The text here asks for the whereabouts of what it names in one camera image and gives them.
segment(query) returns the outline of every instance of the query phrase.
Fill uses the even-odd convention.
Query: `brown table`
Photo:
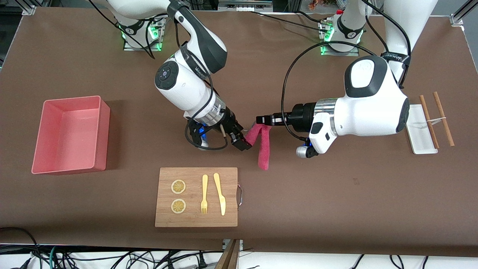
[[[213,80],[239,122],[279,112],[285,72],[316,33],[248,12],[197,15],[228,48]],[[372,22],[384,32],[382,18]],[[382,51],[371,31],[362,40]],[[269,171],[257,166],[258,146],[202,152],[185,141],[183,113],[153,83],[177,50],[171,24],[156,60],[121,48],[118,31],[93,9],[38,8],[23,18],[0,73],[1,226],[25,227],[45,244],[211,249],[243,238],[256,251],[478,255],[478,76],[463,32],[448,18],[428,21],[404,92],[412,103],[424,94],[432,117],[439,92],[455,147],[439,127],[436,155],[412,154],[404,131],[340,137],[327,154],[300,159],[299,142],[276,127]],[[309,52],[289,77],[286,108],[343,96],[354,59]],[[32,175],[43,101],[89,95],[111,107],[107,170]],[[155,228],[159,168],[210,166],[239,168],[239,226]],[[28,242],[16,233],[0,240]]]

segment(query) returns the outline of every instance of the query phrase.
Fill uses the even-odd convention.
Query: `wooden stick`
[[[440,98],[438,97],[438,92],[435,91],[433,93],[433,97],[435,97],[435,103],[436,103],[436,106],[438,107],[438,111],[440,112],[440,117],[445,118],[445,112],[443,112],[443,107],[442,107],[442,103],[440,102]],[[453,138],[451,137],[450,128],[448,127],[448,122],[446,121],[446,119],[442,119],[442,122],[443,122],[443,127],[445,128],[446,138],[448,139],[450,146],[454,146],[455,143],[453,142]]]
[[[425,97],[423,97],[423,95],[420,95],[420,103],[422,103],[422,109],[423,109],[423,113],[425,114],[426,125],[428,126],[428,130],[430,130],[430,134],[432,135],[433,146],[435,148],[440,148],[438,146],[438,140],[436,139],[435,131],[433,130],[432,122],[429,122],[430,114],[428,114],[428,109],[426,108],[426,103],[425,103]]]
[[[235,259],[235,261],[233,260],[232,263],[235,263],[237,265],[237,259],[239,257],[239,242],[239,239],[233,239],[229,241],[226,250],[224,250],[224,253],[222,253],[221,258],[219,258],[219,261],[217,262],[214,269],[227,269],[229,267],[229,264],[231,263],[231,258],[233,258],[233,256],[233,259]]]
[[[236,269],[238,267],[239,251],[240,251],[240,240],[237,239],[234,244],[234,249],[232,250],[232,255],[228,265],[228,269]]]

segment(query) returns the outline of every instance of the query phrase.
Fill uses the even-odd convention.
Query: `wooden chopstick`
[[[440,117],[444,118],[442,119],[442,122],[443,122],[443,127],[445,128],[446,138],[448,139],[450,146],[454,146],[455,143],[453,142],[453,138],[451,137],[450,128],[448,127],[448,122],[446,121],[445,112],[443,112],[443,107],[442,107],[442,103],[440,102],[440,98],[438,97],[438,92],[436,91],[433,92],[433,97],[435,97],[435,103],[436,103],[436,106],[438,107],[438,111],[440,112]]]
[[[438,140],[436,139],[435,131],[433,130],[433,125],[432,125],[432,122],[430,121],[430,114],[428,113],[428,109],[426,107],[425,97],[423,95],[420,95],[420,103],[422,103],[422,109],[423,109],[423,113],[425,114],[426,125],[428,126],[428,129],[430,130],[430,134],[432,136],[433,146],[435,148],[440,148],[438,146]]]

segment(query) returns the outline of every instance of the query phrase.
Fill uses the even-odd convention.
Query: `pink plastic bin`
[[[103,171],[108,128],[109,107],[99,96],[46,100],[32,174]]]

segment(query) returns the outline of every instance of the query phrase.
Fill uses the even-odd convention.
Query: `white tray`
[[[414,154],[438,153],[438,149],[433,146],[432,136],[426,125],[422,105],[410,105],[407,120],[407,132]]]

